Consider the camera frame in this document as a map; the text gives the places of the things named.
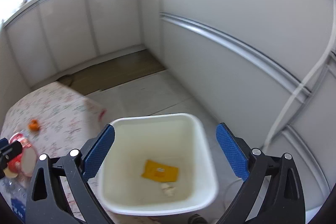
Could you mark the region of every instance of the white plastic bin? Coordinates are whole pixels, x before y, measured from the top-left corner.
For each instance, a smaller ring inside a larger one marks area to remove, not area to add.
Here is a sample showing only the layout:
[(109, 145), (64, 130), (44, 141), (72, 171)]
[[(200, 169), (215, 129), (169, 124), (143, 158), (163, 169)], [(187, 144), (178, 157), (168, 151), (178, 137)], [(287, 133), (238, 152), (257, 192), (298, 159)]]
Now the white plastic bin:
[[(205, 208), (218, 193), (218, 181), (202, 123), (180, 113), (122, 118), (111, 123), (115, 142), (99, 172), (98, 195), (109, 210), (159, 216)], [(141, 177), (147, 160), (179, 168), (172, 197), (161, 183)]]

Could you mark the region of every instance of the blue label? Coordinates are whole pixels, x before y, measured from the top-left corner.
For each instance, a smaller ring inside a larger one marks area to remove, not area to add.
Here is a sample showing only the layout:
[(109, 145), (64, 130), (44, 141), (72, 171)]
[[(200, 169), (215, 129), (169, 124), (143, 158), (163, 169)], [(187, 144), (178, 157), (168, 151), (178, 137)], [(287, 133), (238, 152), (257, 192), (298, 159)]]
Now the blue label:
[(23, 222), (25, 223), (25, 219), (26, 219), (26, 206), (19, 201), (16, 198), (12, 198), (11, 199), (12, 202), (12, 208), (13, 208), (13, 212), (14, 214)]

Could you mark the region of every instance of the red container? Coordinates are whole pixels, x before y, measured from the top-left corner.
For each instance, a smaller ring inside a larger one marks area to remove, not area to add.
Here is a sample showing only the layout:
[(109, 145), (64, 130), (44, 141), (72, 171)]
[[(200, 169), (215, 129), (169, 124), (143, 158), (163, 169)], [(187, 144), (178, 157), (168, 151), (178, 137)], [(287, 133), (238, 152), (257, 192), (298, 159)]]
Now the red container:
[(22, 145), (22, 153), (8, 162), (8, 168), (13, 173), (23, 173), (31, 177), (37, 161), (37, 153), (30, 141), (20, 132), (15, 133), (9, 143), (19, 141)]

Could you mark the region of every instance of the white cable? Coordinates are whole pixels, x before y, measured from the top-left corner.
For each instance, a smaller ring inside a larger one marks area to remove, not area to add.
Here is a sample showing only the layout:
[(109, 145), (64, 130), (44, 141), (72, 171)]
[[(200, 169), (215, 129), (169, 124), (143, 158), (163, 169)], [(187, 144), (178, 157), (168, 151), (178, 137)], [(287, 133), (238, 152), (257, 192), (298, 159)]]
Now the white cable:
[(269, 146), (272, 138), (274, 137), (279, 124), (281, 123), (283, 117), (287, 113), (287, 111), (290, 108), (294, 99), (301, 92), (301, 90), (305, 87), (305, 85), (307, 85), (308, 81), (314, 76), (314, 74), (318, 71), (318, 69), (324, 64), (324, 62), (328, 58), (328, 55), (329, 55), (330, 51), (332, 50), (332, 48), (334, 46), (334, 43), (335, 43), (335, 39), (336, 39), (336, 25), (335, 24), (336, 24), (336, 0), (333, 0), (333, 24), (332, 24), (332, 28), (331, 28), (331, 34), (330, 34), (328, 45), (325, 48), (325, 51), (323, 52), (320, 59), (317, 61), (317, 63), (308, 72), (308, 74), (304, 77), (302, 82), (297, 86), (297, 88), (293, 91), (292, 95), (288, 98), (286, 104), (283, 106), (281, 112), (279, 113), (278, 117), (274, 121), (271, 129), (269, 130), (269, 132), (267, 134), (265, 142), (264, 142), (264, 146), (263, 146), (263, 149), (262, 149), (264, 153), (266, 153), (266, 151), (268, 149), (268, 146)]

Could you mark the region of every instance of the yellow packet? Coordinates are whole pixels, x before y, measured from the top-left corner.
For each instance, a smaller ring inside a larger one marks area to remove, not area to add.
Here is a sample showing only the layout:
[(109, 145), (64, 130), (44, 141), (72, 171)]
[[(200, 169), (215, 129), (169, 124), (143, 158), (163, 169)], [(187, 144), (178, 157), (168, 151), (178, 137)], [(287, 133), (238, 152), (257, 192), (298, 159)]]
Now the yellow packet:
[(143, 178), (158, 182), (174, 182), (177, 180), (179, 169), (177, 167), (159, 164), (152, 160), (147, 160), (145, 171), (141, 175)]

